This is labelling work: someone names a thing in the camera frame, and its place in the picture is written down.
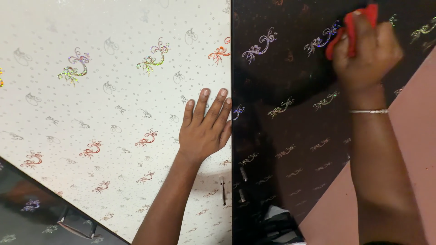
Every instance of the red cloth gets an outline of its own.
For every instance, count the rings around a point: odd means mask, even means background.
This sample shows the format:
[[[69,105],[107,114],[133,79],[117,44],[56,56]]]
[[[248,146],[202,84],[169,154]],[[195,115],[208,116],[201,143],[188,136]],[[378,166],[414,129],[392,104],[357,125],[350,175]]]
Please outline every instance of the red cloth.
[[[371,26],[373,28],[375,28],[376,24],[377,24],[377,16],[378,16],[378,5],[376,3],[372,3],[369,4],[366,8],[364,9],[358,9],[357,11],[361,12],[362,14],[364,14],[368,20],[369,23],[371,24]],[[327,46],[326,49],[326,57],[328,60],[333,60],[333,48],[334,45],[339,42],[339,40],[341,39],[342,34],[344,33],[344,31],[347,32],[348,34],[348,56],[349,57],[354,57],[356,55],[356,51],[355,51],[355,46],[356,46],[356,32],[355,32],[355,27],[354,27],[354,21],[353,21],[353,13],[348,13],[347,15],[345,15],[344,18],[344,23],[345,23],[345,27],[341,27],[339,28],[339,30],[337,31],[337,36],[336,38],[334,38]]]

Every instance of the finger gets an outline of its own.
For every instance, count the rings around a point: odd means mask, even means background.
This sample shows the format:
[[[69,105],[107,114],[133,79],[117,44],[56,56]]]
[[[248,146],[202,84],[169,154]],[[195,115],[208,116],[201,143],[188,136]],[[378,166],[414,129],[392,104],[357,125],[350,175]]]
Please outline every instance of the finger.
[[[222,107],[222,103],[225,100],[225,97],[227,96],[227,89],[222,88],[215,98],[214,102],[212,103],[212,106],[210,107],[208,113],[206,114],[204,118],[204,122],[208,123],[210,127],[213,127],[215,120],[217,119],[219,112]]]
[[[403,51],[392,24],[383,22],[377,26],[375,31],[378,42],[377,54],[382,55],[382,58],[387,58],[385,55],[389,55],[389,58],[400,60],[403,57]]]
[[[194,101],[188,100],[185,106],[185,112],[183,114],[182,127],[187,127],[192,121],[192,110],[194,109]]]
[[[218,119],[215,121],[213,126],[214,130],[221,132],[225,126],[225,122],[227,121],[228,115],[232,110],[232,99],[227,98],[224,102],[224,106],[222,107],[221,113],[219,113]]]
[[[232,120],[229,120],[225,126],[223,131],[221,132],[219,148],[223,148],[226,144],[230,136],[232,135]]]
[[[333,66],[336,70],[345,68],[348,65],[348,42],[349,38],[345,29],[340,29],[341,39],[333,49]]]
[[[192,116],[192,122],[195,125],[200,125],[204,118],[204,111],[206,109],[206,102],[208,101],[209,94],[211,91],[208,88],[204,88],[200,92],[198,97],[197,106],[194,110],[194,115]]]
[[[371,62],[377,47],[375,31],[366,16],[359,11],[353,12],[353,18],[356,26],[357,58]]]

